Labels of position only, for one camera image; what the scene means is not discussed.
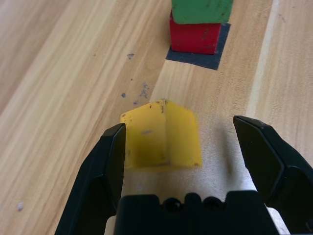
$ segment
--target yellow roof-shaped block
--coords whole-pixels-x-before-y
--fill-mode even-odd
[[[192,111],[162,99],[121,115],[126,123],[126,169],[201,166],[198,122]]]

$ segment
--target wooden surface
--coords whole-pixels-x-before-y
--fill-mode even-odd
[[[0,0],[0,234],[53,234],[101,134],[149,100],[198,115],[203,168],[125,172],[124,195],[224,199],[253,188],[233,115],[271,124],[313,165],[313,1],[235,0],[218,71],[165,60],[170,8]]]

